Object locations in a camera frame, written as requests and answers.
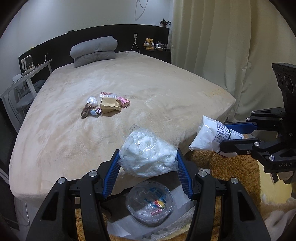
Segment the white desk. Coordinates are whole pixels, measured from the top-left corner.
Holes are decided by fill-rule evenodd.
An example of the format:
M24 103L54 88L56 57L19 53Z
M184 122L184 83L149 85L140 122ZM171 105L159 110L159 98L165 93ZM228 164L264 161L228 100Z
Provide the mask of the white desk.
M37 93L36 93L36 90L34 89L34 86L32 84L32 81L31 81L31 77L33 77L35 74L37 74L40 70L44 69L45 67L48 67L49 69L49 72L52 73L52 68L50 66L50 62L52 61L51 60L48 60L46 61L45 63L43 64L40 64L39 66L35 67L34 70L32 70L30 73L28 73L27 75L21 77L18 81L12 83L1 95L0 95L0 98L2 99L3 101L3 104L4 106L6 106L6 101L5 101L5 96L10 92L12 91L15 87L17 87L20 83L26 81L27 84L28 84L28 87L33 95L33 97L35 98Z

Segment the white wall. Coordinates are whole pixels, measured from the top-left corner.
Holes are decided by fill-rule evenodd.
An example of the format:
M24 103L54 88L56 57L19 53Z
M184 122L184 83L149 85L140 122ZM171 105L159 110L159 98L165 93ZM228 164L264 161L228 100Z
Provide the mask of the white wall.
M20 73L18 57L38 44L67 33L109 24L159 26L172 19L173 0L149 0L140 7L137 0L29 0L13 18L0 39L0 93ZM146 0L141 0L143 7ZM11 110L16 130L19 123Z

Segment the silver screw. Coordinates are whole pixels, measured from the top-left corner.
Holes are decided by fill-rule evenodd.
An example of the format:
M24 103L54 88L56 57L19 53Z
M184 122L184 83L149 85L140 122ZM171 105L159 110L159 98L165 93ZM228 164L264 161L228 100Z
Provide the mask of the silver screw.
M63 177L60 177L58 180L57 180L57 182L59 183L59 184L62 184L62 183L64 183L65 182L65 178L63 178Z
M201 177L205 177L207 175L207 173L205 171L199 171L198 174L201 176Z
M98 173L96 171L90 171L89 176L90 177L95 177Z
M239 180L236 177L232 177L230 180L233 184L237 184L239 182Z

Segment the curtain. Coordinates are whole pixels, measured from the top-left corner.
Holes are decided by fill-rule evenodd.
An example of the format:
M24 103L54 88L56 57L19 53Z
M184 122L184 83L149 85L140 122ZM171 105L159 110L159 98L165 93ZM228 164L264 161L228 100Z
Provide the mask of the curtain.
M174 0L172 63L236 98L229 115L283 107L271 67L296 64L296 38L268 0Z

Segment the mattress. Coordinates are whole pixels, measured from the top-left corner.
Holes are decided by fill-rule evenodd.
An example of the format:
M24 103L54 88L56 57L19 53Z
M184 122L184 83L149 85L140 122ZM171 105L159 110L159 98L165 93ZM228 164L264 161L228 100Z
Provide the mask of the mattress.
M101 91L125 97L131 105L83 119L87 98L99 98ZM65 65L49 76L18 133L9 166L11 191L39 207L59 177L79 179L110 160L133 124L186 153L202 115L223 122L234 102L219 86L136 52L79 68ZM112 194L144 179L121 169Z

